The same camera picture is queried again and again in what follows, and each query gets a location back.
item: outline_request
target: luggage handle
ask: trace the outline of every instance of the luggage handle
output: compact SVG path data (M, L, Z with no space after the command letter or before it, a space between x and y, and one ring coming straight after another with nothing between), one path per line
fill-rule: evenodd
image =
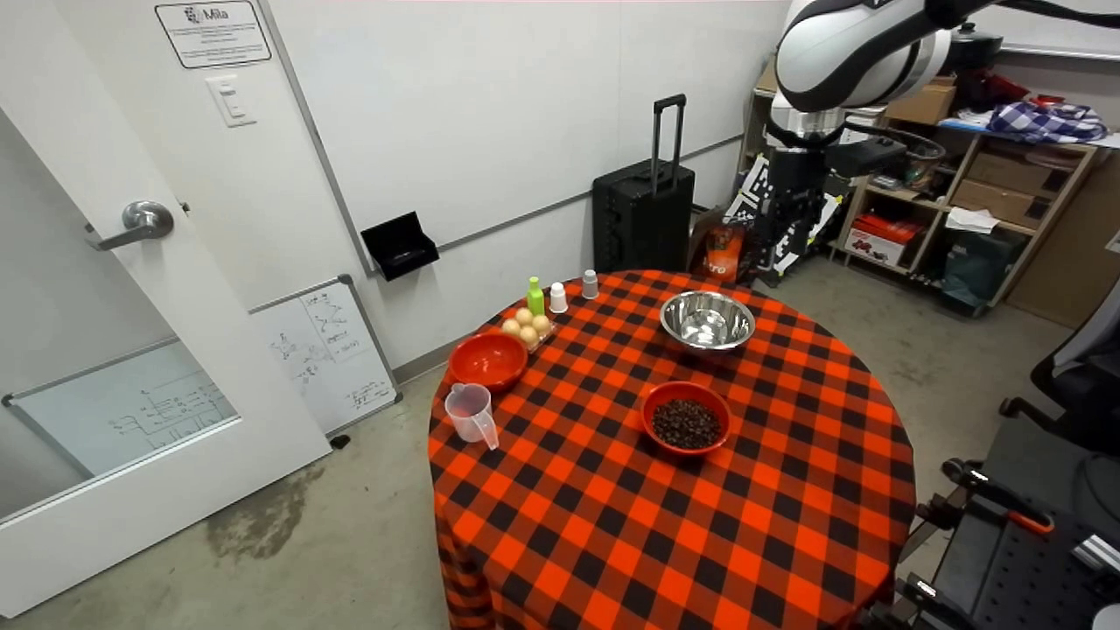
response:
M652 157L652 190L658 192L658 147L660 147L660 111L675 110L675 147L671 147L671 175L669 183L675 183L675 167L678 167L678 142L682 142L682 122L686 122L686 94L671 94L671 97L658 97L653 100L653 157Z

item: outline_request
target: chair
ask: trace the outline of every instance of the chair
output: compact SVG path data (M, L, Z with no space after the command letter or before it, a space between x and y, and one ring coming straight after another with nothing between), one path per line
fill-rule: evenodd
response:
M1028 370L1028 381L1065 413L1052 421L1026 399L1005 399L1005 416L1026 413L1089 453L1120 456L1120 282L1070 341Z

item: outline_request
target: paper sign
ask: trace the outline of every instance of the paper sign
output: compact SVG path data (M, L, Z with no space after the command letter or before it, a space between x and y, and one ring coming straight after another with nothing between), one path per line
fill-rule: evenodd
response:
M158 3L153 13L185 70L273 57L252 3Z

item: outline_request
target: door handle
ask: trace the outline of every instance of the door handle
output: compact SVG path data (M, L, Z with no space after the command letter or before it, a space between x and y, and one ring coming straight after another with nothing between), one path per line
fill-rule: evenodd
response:
M130 202L120 216L120 223L126 229L123 236L113 236L104 240L99 240L95 229L92 232L92 244L107 252L130 240L148 240L148 238L165 238L176 232L176 216L167 208L162 202Z

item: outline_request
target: cup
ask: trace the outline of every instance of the cup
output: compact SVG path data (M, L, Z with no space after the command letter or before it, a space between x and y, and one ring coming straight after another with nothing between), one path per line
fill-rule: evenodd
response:
M456 425L456 433L462 442L487 442L489 453L498 453L498 425L489 413L489 390L475 381L456 381L444 394L444 413Z

